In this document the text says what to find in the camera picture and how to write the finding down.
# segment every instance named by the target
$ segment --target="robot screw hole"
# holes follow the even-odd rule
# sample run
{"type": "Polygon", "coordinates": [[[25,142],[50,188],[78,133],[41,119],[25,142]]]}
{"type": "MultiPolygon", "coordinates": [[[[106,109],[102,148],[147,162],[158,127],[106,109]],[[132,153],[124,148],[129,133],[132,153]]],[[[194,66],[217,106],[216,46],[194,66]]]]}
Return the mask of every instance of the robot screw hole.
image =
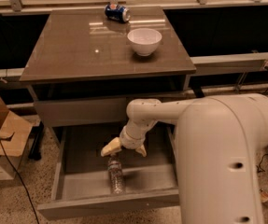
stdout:
{"type": "Polygon", "coordinates": [[[250,220],[251,219],[249,217],[238,217],[236,219],[236,223],[249,223],[250,220]]]}
{"type": "Polygon", "coordinates": [[[230,164],[229,167],[231,169],[238,170],[238,169],[242,169],[244,167],[244,164],[242,162],[234,162],[230,164]]]}

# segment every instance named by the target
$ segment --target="white bowl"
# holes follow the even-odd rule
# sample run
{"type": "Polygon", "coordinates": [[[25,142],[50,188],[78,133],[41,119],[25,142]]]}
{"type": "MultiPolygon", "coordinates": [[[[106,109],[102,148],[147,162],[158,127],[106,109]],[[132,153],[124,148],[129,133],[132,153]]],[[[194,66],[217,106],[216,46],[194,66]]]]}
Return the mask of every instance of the white bowl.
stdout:
{"type": "Polygon", "coordinates": [[[149,56],[160,45],[162,34],[154,29],[138,28],[127,34],[133,50],[140,56],[149,56]]]}

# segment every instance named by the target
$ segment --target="plastic bottle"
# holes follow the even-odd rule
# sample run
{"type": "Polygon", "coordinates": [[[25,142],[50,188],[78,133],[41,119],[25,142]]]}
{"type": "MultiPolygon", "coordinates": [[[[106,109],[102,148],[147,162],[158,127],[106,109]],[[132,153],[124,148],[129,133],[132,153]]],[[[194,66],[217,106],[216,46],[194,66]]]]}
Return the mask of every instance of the plastic bottle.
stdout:
{"type": "Polygon", "coordinates": [[[123,178],[122,166],[117,155],[112,155],[107,163],[111,192],[113,194],[122,194],[125,192],[125,183],[123,178]]]}
{"type": "Polygon", "coordinates": [[[261,194],[261,202],[262,203],[268,202],[268,185],[265,185],[260,189],[260,194],[261,194]]]}

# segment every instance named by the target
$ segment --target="cabinet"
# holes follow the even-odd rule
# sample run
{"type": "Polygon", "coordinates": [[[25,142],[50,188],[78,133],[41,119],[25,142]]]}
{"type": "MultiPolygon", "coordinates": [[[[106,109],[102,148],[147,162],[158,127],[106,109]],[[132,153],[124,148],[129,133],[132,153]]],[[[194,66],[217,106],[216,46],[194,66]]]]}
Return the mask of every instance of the cabinet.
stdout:
{"type": "Polygon", "coordinates": [[[52,201],[38,207],[48,219],[178,204],[172,134],[148,135],[148,156],[120,154],[126,194],[111,195],[100,150],[118,136],[134,98],[179,92],[195,66],[160,7],[135,7],[131,20],[110,21],[102,9],[54,11],[21,82],[61,150],[52,201]],[[126,35],[139,27],[162,33],[149,57],[139,57],[126,35]]]}

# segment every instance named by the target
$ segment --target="tabletop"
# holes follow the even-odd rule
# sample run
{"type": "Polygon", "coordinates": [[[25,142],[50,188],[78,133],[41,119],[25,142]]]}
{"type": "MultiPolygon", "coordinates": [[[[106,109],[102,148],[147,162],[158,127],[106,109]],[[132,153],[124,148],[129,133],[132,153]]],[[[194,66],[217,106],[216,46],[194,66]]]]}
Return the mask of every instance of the tabletop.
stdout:
{"type": "Polygon", "coordinates": [[[155,77],[196,71],[161,7],[129,9],[131,19],[127,23],[109,20],[99,8],[53,11],[21,81],[155,77]],[[148,57],[135,54],[127,39],[131,30],[142,27],[162,33],[161,44],[148,57]]]}

